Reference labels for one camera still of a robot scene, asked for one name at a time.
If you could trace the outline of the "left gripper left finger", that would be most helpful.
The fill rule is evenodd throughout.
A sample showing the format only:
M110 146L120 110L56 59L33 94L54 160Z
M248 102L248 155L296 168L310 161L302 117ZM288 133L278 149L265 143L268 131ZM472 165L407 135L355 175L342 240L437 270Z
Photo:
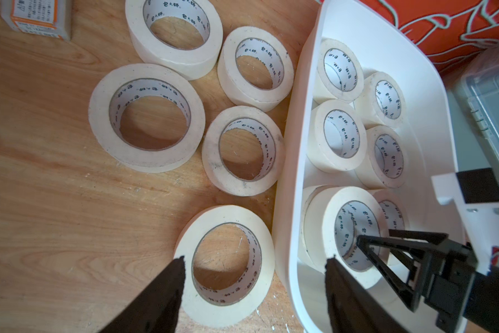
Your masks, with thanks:
M174 332L177 327L186 269L174 259L102 332Z

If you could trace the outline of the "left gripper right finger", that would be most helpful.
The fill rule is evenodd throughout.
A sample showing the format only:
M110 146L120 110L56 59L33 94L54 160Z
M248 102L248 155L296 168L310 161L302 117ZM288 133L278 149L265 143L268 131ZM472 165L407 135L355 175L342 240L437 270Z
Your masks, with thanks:
M325 265L325 289L333 332L405 332L336 259Z

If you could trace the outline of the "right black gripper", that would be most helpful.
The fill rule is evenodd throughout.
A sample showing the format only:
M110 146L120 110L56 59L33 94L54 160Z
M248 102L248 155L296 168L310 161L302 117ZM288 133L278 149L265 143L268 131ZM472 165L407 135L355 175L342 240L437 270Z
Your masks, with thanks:
M435 325L455 332L467 319L488 332L499 332L499 267L477 271L473 250L446 233L390 230L388 237L360 235L357 247L385 278L403 304L416 312L420 298L438 313ZM406 281L374 252L389 250L408 270Z

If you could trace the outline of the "masking tape roll nine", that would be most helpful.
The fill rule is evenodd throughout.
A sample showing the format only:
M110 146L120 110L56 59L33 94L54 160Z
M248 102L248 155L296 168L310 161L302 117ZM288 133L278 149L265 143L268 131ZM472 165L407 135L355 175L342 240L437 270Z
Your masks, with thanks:
M388 126L375 126L366 131L367 151L359 167L358 179L369 189L396 189L409 177L409 154L402 138Z

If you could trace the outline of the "masking tape roll eight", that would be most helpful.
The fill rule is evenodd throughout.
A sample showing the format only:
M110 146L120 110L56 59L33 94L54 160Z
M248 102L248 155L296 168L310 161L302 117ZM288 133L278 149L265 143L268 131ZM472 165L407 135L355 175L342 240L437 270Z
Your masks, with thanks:
M311 111L307 155L323 172L352 171L367 153L366 129L351 105L338 99Z

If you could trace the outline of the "masking tape roll seven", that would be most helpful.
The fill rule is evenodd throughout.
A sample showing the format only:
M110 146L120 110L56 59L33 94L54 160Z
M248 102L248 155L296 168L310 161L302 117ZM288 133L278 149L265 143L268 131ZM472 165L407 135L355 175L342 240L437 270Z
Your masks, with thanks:
M399 128L407 120L406 99L396 80L385 72L375 72L364 80L364 88L354 101L366 128L384 125Z

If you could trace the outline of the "masking tape roll five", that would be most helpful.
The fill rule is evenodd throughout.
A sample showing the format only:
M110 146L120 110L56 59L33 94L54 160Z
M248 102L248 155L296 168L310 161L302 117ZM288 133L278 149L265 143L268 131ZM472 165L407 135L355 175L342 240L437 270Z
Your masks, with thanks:
M234 129L253 134L261 146L263 163L251 180L232 173L221 157L220 139ZM284 138L277 124L262 110L244 105L222 111L209 126L202 145L202 163L209 180L234 196L255 196L270 189L283 170L285 157Z

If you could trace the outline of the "masking tape roll two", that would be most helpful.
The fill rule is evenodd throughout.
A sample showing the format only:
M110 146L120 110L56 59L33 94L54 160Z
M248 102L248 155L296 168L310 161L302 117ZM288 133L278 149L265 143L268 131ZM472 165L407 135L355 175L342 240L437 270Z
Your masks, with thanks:
M351 103L364 90L364 73L353 51L344 43L324 39L320 44L313 100L339 99Z

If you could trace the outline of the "white plastic storage tray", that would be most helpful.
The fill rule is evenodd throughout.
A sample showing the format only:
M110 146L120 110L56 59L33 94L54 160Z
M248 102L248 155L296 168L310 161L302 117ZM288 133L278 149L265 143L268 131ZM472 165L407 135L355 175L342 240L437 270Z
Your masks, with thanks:
M346 44L366 72L389 74L405 95L408 116L398 134L406 143L411 171L396 194L410 227L446 233L454 241L465 242L456 207L439 204L431 182L433 176L457 170L449 105L438 71L405 35L361 2L325 1L299 57L273 216L276 272L307 332L330 332L331 326L324 275L298 258L302 192L315 185L359 185L354 172L324 173L306 156L317 60L325 38Z

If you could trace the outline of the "masking tape roll three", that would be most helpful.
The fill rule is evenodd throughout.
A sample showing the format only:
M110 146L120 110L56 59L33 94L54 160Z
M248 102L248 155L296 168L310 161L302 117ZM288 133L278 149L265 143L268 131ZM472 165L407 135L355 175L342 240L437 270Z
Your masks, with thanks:
M175 144L153 150L123 138L124 111L144 97L170 101L184 115L187 131ZM89 123L98 143L117 161L139 172L163 173L191 159L204 134L206 116L201 98L183 76L161 65L142 63L119 67L97 84L89 102Z

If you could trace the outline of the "masking tape roll one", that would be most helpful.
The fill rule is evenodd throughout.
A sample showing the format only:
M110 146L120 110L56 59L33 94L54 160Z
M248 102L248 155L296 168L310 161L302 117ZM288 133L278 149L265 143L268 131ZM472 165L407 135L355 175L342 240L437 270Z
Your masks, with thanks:
M273 86L263 90L246 80L236 60L249 56L267 69ZM269 112L290 93L295 78L291 57L271 33L253 26L233 30L225 39L218 61L218 79L224 93L235 105L246 105Z

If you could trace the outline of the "masking tape roll four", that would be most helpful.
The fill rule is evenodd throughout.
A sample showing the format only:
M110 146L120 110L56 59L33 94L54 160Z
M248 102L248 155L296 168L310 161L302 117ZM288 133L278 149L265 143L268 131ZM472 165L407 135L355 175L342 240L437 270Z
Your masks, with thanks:
M209 1L126 1L125 16L132 44L145 63L170 68L186 80L206 76L216 64L223 43L223 25ZM185 50L157 38L151 26L165 17L194 26L203 39L202 45Z

